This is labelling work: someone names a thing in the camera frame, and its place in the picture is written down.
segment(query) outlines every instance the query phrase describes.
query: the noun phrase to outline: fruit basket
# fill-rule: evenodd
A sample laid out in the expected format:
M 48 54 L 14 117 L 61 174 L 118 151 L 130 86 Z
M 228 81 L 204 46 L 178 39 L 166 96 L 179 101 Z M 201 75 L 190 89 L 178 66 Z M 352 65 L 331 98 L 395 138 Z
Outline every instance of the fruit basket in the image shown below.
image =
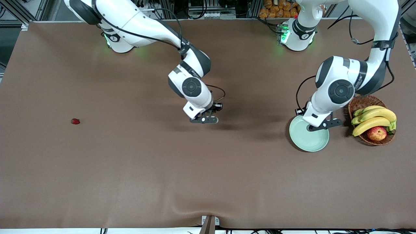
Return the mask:
M 386 105 L 377 97 L 372 96 L 372 95 L 368 95 L 365 97 L 361 97 L 361 96 L 356 96 L 354 97 L 350 103 L 348 104 L 348 114 L 350 119 L 352 119 L 354 117 L 354 112 L 356 110 L 359 110 L 361 108 L 366 108 L 369 106 L 373 106 L 373 105 L 377 105 L 377 106 L 382 106 L 384 108 L 387 108 Z M 381 141 L 375 142 L 370 140 L 366 134 L 361 134 L 359 137 L 361 138 L 361 140 L 363 140 L 365 143 L 369 144 L 369 145 L 386 145 L 390 142 L 393 141 L 395 135 L 388 135 L 386 138 L 384 138 Z

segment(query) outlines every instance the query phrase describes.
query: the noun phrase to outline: bunch of bananas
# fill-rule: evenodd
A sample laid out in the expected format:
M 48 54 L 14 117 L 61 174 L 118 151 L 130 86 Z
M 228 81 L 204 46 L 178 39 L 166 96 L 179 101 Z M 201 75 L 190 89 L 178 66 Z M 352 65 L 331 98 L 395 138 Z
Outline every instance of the bunch of bananas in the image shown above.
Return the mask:
M 352 125 L 358 125 L 352 132 L 353 136 L 359 136 L 368 129 L 376 126 L 387 127 L 389 135 L 394 134 L 396 130 L 397 117 L 395 113 L 381 106 L 369 106 L 354 112 Z

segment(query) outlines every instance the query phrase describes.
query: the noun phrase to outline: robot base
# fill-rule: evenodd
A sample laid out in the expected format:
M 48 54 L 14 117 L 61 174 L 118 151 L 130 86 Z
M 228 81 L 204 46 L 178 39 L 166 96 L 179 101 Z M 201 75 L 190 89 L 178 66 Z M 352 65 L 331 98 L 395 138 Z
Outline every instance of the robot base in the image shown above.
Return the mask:
M 293 22 L 295 21 L 294 18 L 277 25 L 277 42 L 279 45 L 285 45 L 287 48 L 293 51 L 302 51 L 305 50 L 313 40 L 315 36 L 315 32 L 311 36 L 305 34 L 306 40 L 302 40 L 299 38 L 297 34 L 294 33 L 293 30 Z

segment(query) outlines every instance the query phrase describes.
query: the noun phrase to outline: brown tabletop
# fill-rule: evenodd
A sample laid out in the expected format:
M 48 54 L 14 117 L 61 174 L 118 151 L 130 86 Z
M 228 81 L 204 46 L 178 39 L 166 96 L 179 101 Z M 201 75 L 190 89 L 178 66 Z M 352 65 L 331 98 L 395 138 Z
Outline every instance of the brown tabletop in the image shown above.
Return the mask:
M 289 139 L 300 82 L 332 55 L 369 54 L 348 21 L 331 22 L 292 52 L 256 20 L 182 21 L 212 59 L 204 82 L 227 92 L 216 125 L 189 123 L 167 85 L 172 47 L 116 54 L 94 26 L 31 23 L 0 85 L 0 227 L 195 226 L 213 214 L 228 228 L 415 228 L 416 79 L 401 35 L 396 81 L 376 93 L 399 119 L 391 144 L 365 146 L 351 127 L 316 153 Z M 352 28 L 373 36 L 362 20 Z M 307 82 L 301 103 L 315 90 Z

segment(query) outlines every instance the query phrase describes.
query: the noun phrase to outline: mint green plate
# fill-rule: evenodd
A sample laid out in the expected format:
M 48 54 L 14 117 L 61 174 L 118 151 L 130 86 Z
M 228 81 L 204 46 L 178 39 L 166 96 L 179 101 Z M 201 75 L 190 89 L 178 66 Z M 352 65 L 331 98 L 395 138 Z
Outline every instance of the mint green plate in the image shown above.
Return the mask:
M 302 120 L 302 116 L 296 116 L 289 126 L 289 134 L 293 143 L 300 149 L 308 152 L 316 152 L 325 148 L 329 141 L 329 130 L 323 129 L 315 132 L 307 130 L 308 123 Z

